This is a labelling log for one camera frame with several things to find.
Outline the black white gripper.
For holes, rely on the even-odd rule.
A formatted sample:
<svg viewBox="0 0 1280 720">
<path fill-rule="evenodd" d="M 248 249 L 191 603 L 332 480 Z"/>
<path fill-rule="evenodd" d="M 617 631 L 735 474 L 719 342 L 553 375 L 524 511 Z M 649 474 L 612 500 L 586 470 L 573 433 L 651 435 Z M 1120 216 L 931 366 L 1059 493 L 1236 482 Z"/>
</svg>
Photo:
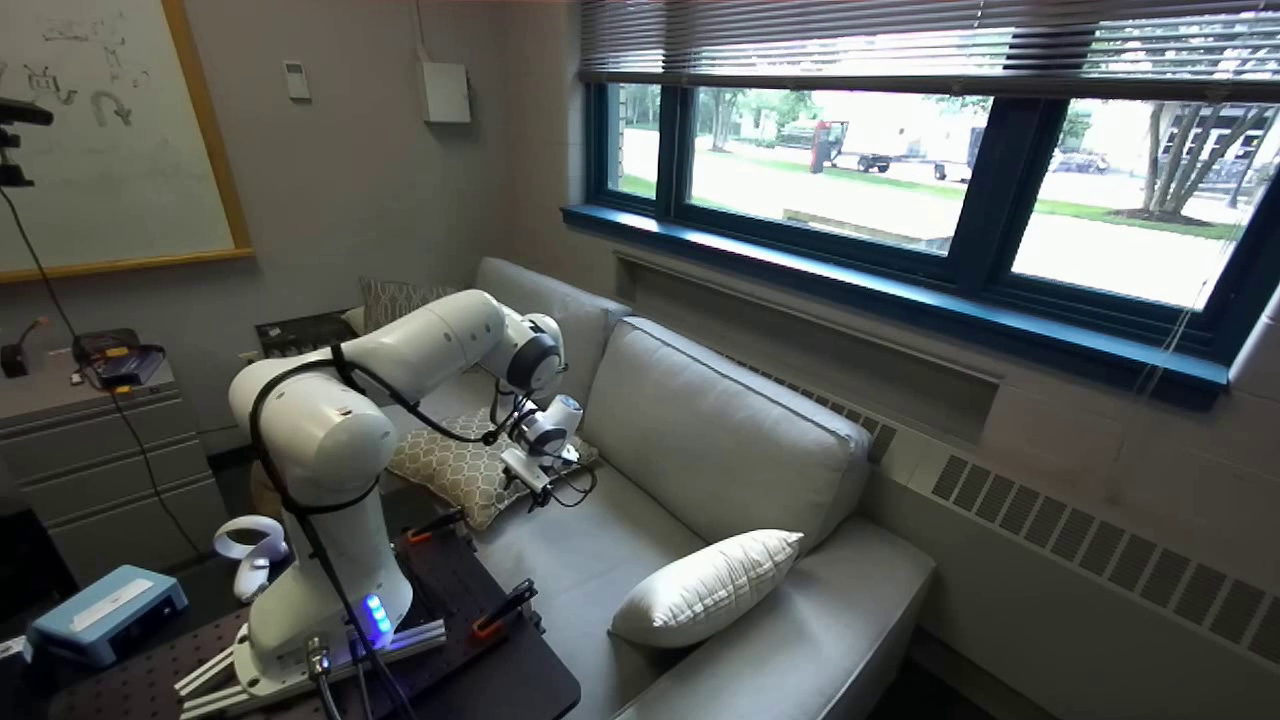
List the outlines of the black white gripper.
<svg viewBox="0 0 1280 720">
<path fill-rule="evenodd" d="M 553 395 L 549 404 L 524 399 L 509 422 L 509 445 L 499 448 L 504 470 L 535 500 L 549 500 L 553 474 L 581 458 L 573 448 L 581 422 L 586 409 L 573 395 Z"/>
</svg>

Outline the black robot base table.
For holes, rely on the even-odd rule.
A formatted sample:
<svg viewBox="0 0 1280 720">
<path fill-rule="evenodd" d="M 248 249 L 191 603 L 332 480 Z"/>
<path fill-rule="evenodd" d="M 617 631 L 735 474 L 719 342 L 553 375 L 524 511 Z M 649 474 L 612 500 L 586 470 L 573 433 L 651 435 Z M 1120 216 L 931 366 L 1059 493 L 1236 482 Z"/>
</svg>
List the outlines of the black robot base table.
<svg viewBox="0 0 1280 720">
<path fill-rule="evenodd" d="M 471 641 L 476 617 L 495 607 L 499 588 L 476 543 L 456 522 L 436 522 L 404 543 L 416 607 L 404 619 L 409 643 L 385 668 L 358 671 L 327 656 L 327 671 L 305 671 L 301 692 L 274 709 L 208 720 L 564 720 L 581 703 L 581 678 L 549 647 L 530 603 L 495 641 Z M 116 668 L 64 683 L 50 720 L 181 720 L 176 683 L 234 643 L 242 613 L 187 623 L 142 647 Z"/>
</svg>

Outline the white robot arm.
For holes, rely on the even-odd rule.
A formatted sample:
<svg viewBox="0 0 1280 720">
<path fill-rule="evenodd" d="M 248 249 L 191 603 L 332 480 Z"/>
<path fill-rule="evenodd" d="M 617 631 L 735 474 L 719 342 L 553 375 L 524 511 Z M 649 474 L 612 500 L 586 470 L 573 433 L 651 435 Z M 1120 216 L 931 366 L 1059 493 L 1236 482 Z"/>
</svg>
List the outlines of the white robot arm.
<svg viewBox="0 0 1280 720">
<path fill-rule="evenodd" d="M 381 480 L 400 448 L 387 404 L 450 433 L 420 399 L 465 371 L 488 371 L 509 395 L 509 410 L 476 445 L 499 448 L 499 468 L 544 500 L 581 426 L 581 404 L 562 395 L 564 327 L 483 289 L 234 375 L 234 415 L 305 547 L 248 599 L 237 634 L 176 678 L 181 720 L 261 710 L 305 692 L 336 703 L 336 683 L 364 668 L 396 686 L 393 663 L 446 641 L 446 619 L 409 629 L 416 588 L 396 560 Z"/>
</svg>

